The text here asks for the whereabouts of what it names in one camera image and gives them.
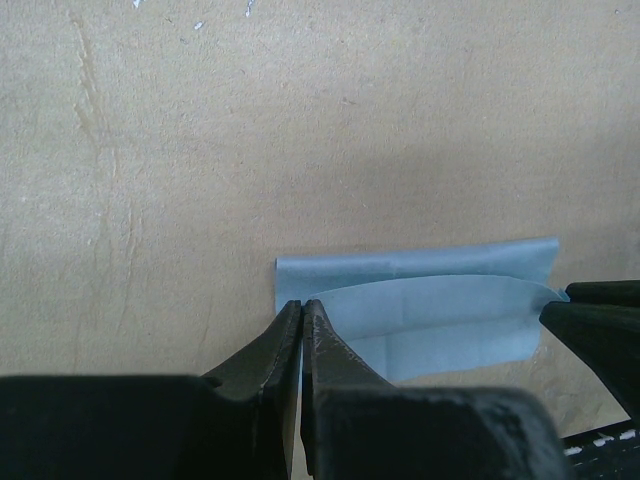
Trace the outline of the light blue cleaning cloth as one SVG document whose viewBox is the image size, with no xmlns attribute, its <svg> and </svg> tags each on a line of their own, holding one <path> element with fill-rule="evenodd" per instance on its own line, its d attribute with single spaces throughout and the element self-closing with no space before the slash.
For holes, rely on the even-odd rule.
<svg viewBox="0 0 640 480">
<path fill-rule="evenodd" d="M 275 307 L 318 300 L 336 333 L 391 382 L 530 358 L 555 237 L 275 261 Z"/>
</svg>

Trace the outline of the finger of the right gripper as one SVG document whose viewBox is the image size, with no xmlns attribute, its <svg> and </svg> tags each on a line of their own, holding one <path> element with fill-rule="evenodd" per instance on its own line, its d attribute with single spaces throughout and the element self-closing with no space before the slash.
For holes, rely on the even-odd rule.
<svg viewBox="0 0 640 480">
<path fill-rule="evenodd" d="M 639 309 L 551 302 L 540 323 L 581 359 L 639 423 Z"/>
<path fill-rule="evenodd" d="M 571 302 L 593 305 L 639 306 L 640 281 L 575 282 L 566 287 Z"/>
</svg>

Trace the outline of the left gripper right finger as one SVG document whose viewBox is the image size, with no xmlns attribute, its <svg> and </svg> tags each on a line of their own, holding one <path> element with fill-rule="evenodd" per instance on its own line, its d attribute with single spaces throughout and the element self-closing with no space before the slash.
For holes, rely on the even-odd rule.
<svg viewBox="0 0 640 480">
<path fill-rule="evenodd" d="M 390 387 L 334 330 L 320 300 L 302 309 L 302 403 L 300 434 L 307 473 L 317 478 L 314 394 L 327 386 Z"/>
</svg>

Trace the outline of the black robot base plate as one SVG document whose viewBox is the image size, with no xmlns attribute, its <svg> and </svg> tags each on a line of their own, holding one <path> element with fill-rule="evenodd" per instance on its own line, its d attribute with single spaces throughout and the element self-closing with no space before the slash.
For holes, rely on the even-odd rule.
<svg viewBox="0 0 640 480">
<path fill-rule="evenodd" d="M 563 443 L 577 479 L 640 480 L 639 430 L 631 420 L 565 437 Z"/>
</svg>

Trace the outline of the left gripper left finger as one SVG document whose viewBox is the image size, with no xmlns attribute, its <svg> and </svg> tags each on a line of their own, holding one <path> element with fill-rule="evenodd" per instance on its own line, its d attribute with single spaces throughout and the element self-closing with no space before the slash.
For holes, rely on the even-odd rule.
<svg viewBox="0 0 640 480">
<path fill-rule="evenodd" d="M 289 479 L 302 343 L 302 306 L 289 301 L 268 328 L 207 372 L 207 441 L 220 479 Z"/>
</svg>

